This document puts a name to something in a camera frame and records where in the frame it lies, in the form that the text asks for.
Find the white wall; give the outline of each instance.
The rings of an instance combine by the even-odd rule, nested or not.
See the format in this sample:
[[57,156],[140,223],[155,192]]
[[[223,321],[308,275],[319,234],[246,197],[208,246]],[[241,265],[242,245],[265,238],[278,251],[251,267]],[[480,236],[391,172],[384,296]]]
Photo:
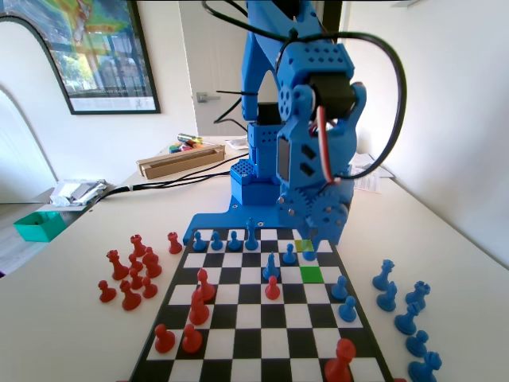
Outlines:
[[138,159],[177,134],[196,133],[178,2],[138,2],[160,115],[71,115],[41,47],[24,27],[0,23],[0,85],[17,101],[59,179],[120,183]]
[[[349,6],[348,30],[388,41],[406,70],[406,119],[387,167],[437,215],[509,265],[509,2]],[[395,77],[376,48],[351,41],[346,48],[356,80],[367,87],[359,136],[378,155],[394,121]]]

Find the white square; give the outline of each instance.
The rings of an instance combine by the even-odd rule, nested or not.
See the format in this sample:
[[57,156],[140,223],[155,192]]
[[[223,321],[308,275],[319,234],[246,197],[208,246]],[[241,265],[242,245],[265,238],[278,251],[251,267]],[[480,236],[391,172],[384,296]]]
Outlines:
[[323,380],[318,358],[292,358],[289,363],[292,368],[293,382],[321,382]]
[[228,241],[231,240],[231,233],[235,231],[237,232],[237,240],[244,240],[244,234],[246,233],[246,230],[244,229],[231,229],[230,231],[228,231]]
[[156,361],[174,360],[175,359],[175,356],[177,355],[177,350],[181,343],[182,333],[184,332],[184,330],[172,329],[171,331],[173,332],[173,334],[175,334],[175,345],[172,347],[172,349],[169,352],[164,353],[164,354],[159,353],[156,350],[157,337],[154,337],[153,342],[152,342],[152,347],[150,348],[150,351],[149,351],[149,355],[146,356],[146,359],[148,361],[151,361],[151,360],[156,360]]
[[357,317],[352,322],[346,322],[343,320],[343,318],[340,317],[340,305],[343,304],[331,304],[331,308],[334,312],[334,318],[336,319],[337,327],[338,328],[362,328],[363,324],[360,321],[359,314],[357,314]]
[[339,267],[320,267],[321,276],[324,278],[324,283],[335,284],[337,278],[341,276]]
[[300,267],[281,267],[282,284],[302,284],[302,274]]
[[269,298],[267,298],[267,296],[265,296],[265,288],[267,288],[269,286],[269,284],[260,285],[260,287],[262,288],[262,304],[266,305],[266,304],[283,304],[284,303],[283,291],[282,291],[281,284],[276,284],[276,285],[279,288],[279,296],[275,300],[270,300]]
[[340,331],[336,328],[315,328],[313,335],[317,344],[318,358],[336,358],[337,342],[341,338]]
[[223,259],[223,268],[241,268],[242,253],[225,253]]
[[380,370],[376,358],[354,358],[349,366],[356,382],[384,381],[382,370]]
[[[203,324],[201,325],[194,325],[195,328],[197,329],[210,329],[210,322],[212,321],[212,313],[214,312],[214,306],[213,305],[207,305],[208,307],[208,318],[207,318],[207,321],[204,322]],[[189,316],[188,316],[188,319],[185,321],[185,324],[192,324],[192,322],[189,320]]]
[[285,304],[287,328],[312,328],[307,304]]
[[216,305],[239,303],[239,284],[220,284],[217,286]]
[[262,360],[233,360],[231,382],[261,382]]
[[176,285],[173,290],[172,297],[169,299],[168,305],[191,305],[191,296],[195,290],[195,284]]
[[308,304],[329,304],[327,288],[324,284],[304,284],[304,292]]
[[262,327],[262,306],[240,304],[237,306],[237,329],[260,329]]
[[197,382],[200,380],[203,360],[176,360],[173,362],[169,382]]
[[205,261],[205,253],[188,253],[184,268],[202,268]]
[[262,272],[258,267],[243,267],[240,270],[241,284],[260,284],[262,281]]
[[286,329],[262,329],[262,358],[289,358]]
[[278,230],[277,229],[263,229],[261,230],[262,240],[277,240]]
[[227,360],[233,358],[235,329],[210,329],[208,331],[206,360]]

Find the poster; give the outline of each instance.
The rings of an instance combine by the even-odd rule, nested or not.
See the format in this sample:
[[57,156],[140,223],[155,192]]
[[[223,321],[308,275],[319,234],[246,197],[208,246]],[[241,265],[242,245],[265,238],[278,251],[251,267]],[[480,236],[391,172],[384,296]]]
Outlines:
[[0,0],[0,21],[19,19],[44,41],[72,114],[160,112],[136,2]]

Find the red chess piece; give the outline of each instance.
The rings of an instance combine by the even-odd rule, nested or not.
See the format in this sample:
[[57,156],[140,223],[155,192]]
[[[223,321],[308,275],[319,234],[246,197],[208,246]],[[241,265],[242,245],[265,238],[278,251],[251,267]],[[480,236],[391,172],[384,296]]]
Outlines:
[[270,276],[269,277],[269,285],[265,288],[265,296],[269,300],[275,300],[279,297],[279,294],[281,291],[279,290],[278,279],[276,279],[276,276]]
[[325,364],[327,382],[350,382],[352,375],[348,371],[348,364],[356,356],[356,346],[347,338],[341,338],[337,342],[336,356],[337,359]]
[[144,298],[152,298],[157,294],[157,285],[150,283],[150,277],[144,277],[142,284],[145,287],[145,290],[142,293]]
[[138,271],[136,269],[131,269],[129,271],[130,277],[133,279],[130,283],[130,289],[138,290],[143,287],[142,278],[138,276]]
[[208,306],[204,304],[204,296],[200,290],[195,290],[191,297],[191,313],[189,321],[194,325],[201,325],[207,321],[209,315]]
[[99,289],[103,291],[99,296],[101,302],[109,302],[117,295],[117,291],[114,288],[108,288],[106,280],[99,281]]
[[111,275],[111,277],[113,277],[113,280],[122,280],[129,274],[129,268],[123,266],[120,263],[118,251],[116,251],[115,249],[109,251],[106,257],[110,259],[110,263],[113,264],[113,275]]
[[201,333],[194,329],[192,324],[187,324],[184,327],[184,340],[182,340],[182,349],[186,353],[196,353],[201,347],[203,337]]
[[166,329],[165,324],[159,324],[155,329],[156,333],[156,350],[161,353],[169,352],[175,345],[175,334]]
[[123,280],[120,283],[120,290],[126,295],[124,301],[122,301],[122,308],[124,308],[124,310],[135,309],[140,305],[140,302],[142,302],[142,296],[138,293],[134,293],[130,289],[130,284],[127,280]]
[[178,235],[176,232],[170,232],[168,234],[168,240],[170,242],[169,245],[169,253],[172,255],[176,255],[177,253],[181,253],[182,251],[182,244],[180,244],[178,241]]
[[130,237],[130,242],[134,245],[133,253],[136,257],[142,257],[145,254],[145,246],[142,244],[142,237],[140,235],[134,235]]
[[198,281],[200,281],[201,283],[201,286],[198,288],[198,290],[201,292],[204,301],[212,300],[214,294],[216,294],[215,287],[212,284],[208,283],[207,278],[208,278],[207,271],[201,268],[198,271]]

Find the white table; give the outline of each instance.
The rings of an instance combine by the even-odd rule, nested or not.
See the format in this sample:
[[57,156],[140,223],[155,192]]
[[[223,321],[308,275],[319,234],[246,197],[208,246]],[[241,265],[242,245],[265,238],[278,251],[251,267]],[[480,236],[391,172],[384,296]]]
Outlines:
[[[135,174],[126,183],[143,181]],[[127,380],[180,259],[167,255],[166,235],[176,231],[181,238],[195,213],[226,211],[229,201],[228,177],[108,197],[0,279],[0,380]],[[127,313],[122,295],[102,304],[97,284],[106,279],[118,289],[105,255],[118,249],[128,263],[136,233],[159,254],[163,274],[154,280],[157,296]],[[414,359],[394,316],[405,311],[405,294],[422,279],[431,294],[415,321],[429,333],[428,349],[443,360],[438,379],[507,380],[509,272],[393,181],[382,180],[382,194],[356,192],[338,250],[393,376],[408,379],[406,367]],[[371,285],[383,259],[396,264],[390,279],[398,287],[398,307],[392,314],[377,307],[379,292]]]

